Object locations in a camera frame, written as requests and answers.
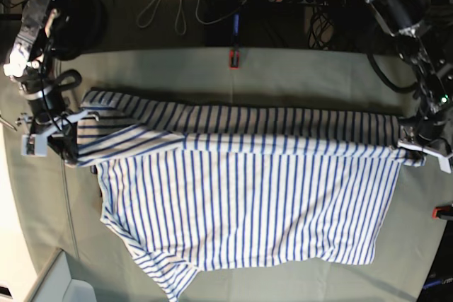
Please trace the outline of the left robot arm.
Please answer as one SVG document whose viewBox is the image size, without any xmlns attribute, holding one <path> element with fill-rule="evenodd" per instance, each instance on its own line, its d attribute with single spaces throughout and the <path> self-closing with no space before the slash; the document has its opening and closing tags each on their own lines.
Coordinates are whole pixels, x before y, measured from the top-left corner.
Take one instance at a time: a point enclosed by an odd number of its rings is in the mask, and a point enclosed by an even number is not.
<svg viewBox="0 0 453 302">
<path fill-rule="evenodd" d="M 398 146 L 452 165 L 452 63 L 442 50 L 435 27 L 428 21 L 428 0 L 362 0 L 376 25 L 397 41 L 401 60 L 413 70 L 415 83 L 397 86 L 378 67 L 371 52 L 368 60 L 378 77 L 393 91 L 411 93 L 419 101 L 416 113 L 401 118 L 403 137 Z"/>
</svg>

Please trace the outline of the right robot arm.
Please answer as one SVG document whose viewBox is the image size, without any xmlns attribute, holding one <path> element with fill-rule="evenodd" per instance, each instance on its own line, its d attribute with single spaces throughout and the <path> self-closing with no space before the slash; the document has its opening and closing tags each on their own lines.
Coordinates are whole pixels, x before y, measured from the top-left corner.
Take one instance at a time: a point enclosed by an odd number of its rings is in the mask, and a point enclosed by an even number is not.
<svg viewBox="0 0 453 302">
<path fill-rule="evenodd" d="M 45 156 L 49 147 L 76 153 L 74 125 L 87 112 L 72 112 L 63 94 L 78 87 L 82 77 L 74 69 L 56 75 L 54 62 L 76 59 L 93 48 L 102 39 L 106 21 L 101 0 L 27 0 L 3 65 L 32 112 L 18 121 L 28 127 L 22 137 L 24 155 Z"/>
</svg>

